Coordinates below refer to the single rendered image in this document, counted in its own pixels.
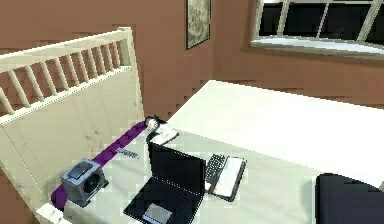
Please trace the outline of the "framed grey wall picture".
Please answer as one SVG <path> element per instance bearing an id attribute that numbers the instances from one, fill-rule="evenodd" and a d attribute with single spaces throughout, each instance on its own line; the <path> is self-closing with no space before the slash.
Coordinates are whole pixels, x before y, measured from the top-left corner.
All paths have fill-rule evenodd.
<path id="1" fill-rule="evenodd" d="M 211 0 L 186 0 L 186 49 L 210 38 Z"/>

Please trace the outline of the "black open laptop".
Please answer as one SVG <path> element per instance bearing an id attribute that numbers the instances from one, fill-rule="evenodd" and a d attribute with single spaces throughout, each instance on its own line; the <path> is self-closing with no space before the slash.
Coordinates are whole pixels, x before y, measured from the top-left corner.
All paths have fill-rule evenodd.
<path id="1" fill-rule="evenodd" d="M 148 144 L 151 178 L 124 213 L 143 224 L 192 224 L 205 194 L 204 159 Z"/>

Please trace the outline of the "black and white small object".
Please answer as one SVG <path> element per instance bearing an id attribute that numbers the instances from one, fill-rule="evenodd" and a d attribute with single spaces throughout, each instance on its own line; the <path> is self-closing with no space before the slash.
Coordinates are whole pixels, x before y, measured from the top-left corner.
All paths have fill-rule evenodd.
<path id="1" fill-rule="evenodd" d="M 164 121 L 161 120 L 157 115 L 147 116 L 145 118 L 145 125 L 150 131 L 155 131 L 159 128 Z"/>

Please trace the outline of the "white desk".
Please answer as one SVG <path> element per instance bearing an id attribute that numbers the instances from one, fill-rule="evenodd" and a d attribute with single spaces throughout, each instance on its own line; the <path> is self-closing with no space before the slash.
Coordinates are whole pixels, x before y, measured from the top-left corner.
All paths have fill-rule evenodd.
<path id="1" fill-rule="evenodd" d="M 319 171 L 384 185 L 384 109 L 210 80 L 169 123 Z"/>

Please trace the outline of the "grey cube alarm clock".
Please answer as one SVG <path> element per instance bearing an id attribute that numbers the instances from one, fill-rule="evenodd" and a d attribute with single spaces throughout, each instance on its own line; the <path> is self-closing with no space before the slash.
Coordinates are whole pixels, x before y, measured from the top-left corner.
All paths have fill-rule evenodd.
<path id="1" fill-rule="evenodd" d="M 109 184 L 102 167 L 86 158 L 64 172 L 61 182 L 67 192 L 67 198 L 82 208 L 91 202 L 91 198 L 100 189 Z"/>

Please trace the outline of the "white framed window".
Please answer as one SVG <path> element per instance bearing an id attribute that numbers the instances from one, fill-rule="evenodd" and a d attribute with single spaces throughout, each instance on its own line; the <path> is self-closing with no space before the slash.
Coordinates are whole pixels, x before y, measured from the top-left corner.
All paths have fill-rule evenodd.
<path id="1" fill-rule="evenodd" d="M 384 0 L 257 0 L 250 44 L 384 61 Z"/>

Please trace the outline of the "black pillow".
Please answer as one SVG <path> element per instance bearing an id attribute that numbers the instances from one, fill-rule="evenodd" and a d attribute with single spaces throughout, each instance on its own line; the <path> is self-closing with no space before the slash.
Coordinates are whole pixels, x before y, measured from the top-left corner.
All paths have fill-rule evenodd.
<path id="1" fill-rule="evenodd" d="M 316 224 L 384 224 L 384 192 L 342 175 L 316 177 Z"/>

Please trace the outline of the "small grey remote control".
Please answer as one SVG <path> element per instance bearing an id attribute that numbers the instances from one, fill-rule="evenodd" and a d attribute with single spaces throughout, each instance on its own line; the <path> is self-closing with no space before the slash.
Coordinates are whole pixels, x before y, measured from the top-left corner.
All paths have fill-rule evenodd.
<path id="1" fill-rule="evenodd" d="M 135 152 L 132 152 L 132 151 L 129 151 L 126 149 L 119 148 L 116 151 L 120 154 L 123 154 L 123 155 L 128 156 L 128 157 L 133 158 L 133 159 L 139 159 L 140 158 L 140 155 L 138 153 L 135 153 Z"/>

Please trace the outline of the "white slatted bed frame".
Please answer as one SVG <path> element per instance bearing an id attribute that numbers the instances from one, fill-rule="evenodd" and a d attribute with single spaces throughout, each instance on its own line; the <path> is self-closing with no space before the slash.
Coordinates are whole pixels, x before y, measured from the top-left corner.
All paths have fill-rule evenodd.
<path id="1" fill-rule="evenodd" d="M 84 208 L 51 194 L 61 176 L 144 120 L 132 31 L 122 27 L 43 47 L 0 55 L 0 74 L 39 65 L 50 94 L 0 117 L 0 168 L 42 224 L 138 224 L 123 212 L 150 176 L 145 131 L 102 167 L 109 184 Z M 233 202 L 206 196 L 193 224 L 315 224 L 319 171 L 179 130 L 176 149 L 201 158 L 214 153 L 247 161 Z"/>

